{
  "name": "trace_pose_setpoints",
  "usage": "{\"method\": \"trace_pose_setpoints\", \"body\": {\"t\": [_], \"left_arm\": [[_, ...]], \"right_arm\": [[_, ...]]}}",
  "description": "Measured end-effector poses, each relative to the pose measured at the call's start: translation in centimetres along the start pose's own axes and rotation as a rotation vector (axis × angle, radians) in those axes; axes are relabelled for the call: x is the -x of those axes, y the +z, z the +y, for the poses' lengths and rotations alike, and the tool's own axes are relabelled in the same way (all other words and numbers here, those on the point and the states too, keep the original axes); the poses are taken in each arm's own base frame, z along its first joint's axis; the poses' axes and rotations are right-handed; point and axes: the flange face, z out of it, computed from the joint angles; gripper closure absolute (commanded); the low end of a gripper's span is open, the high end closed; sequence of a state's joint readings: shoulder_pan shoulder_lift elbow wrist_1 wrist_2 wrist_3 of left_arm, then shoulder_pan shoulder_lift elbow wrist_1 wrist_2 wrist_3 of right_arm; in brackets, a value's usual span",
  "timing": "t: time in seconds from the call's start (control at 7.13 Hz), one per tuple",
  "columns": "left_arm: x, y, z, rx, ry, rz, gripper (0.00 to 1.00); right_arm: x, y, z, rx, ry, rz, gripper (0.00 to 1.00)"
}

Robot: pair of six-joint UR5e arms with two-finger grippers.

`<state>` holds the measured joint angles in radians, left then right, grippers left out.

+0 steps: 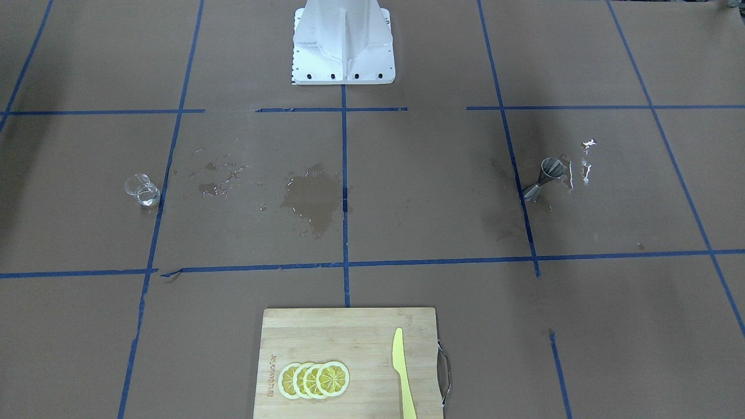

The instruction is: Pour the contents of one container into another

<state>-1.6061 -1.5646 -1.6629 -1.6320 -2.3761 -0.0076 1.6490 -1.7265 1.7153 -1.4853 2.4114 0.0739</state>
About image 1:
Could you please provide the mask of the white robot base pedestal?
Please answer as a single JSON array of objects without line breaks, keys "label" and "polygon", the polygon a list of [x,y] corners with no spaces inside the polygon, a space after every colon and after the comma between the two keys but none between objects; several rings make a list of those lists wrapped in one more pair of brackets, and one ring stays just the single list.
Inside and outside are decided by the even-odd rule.
[{"label": "white robot base pedestal", "polygon": [[291,83],[377,85],[395,80],[391,14],[378,1],[308,1],[296,9]]}]

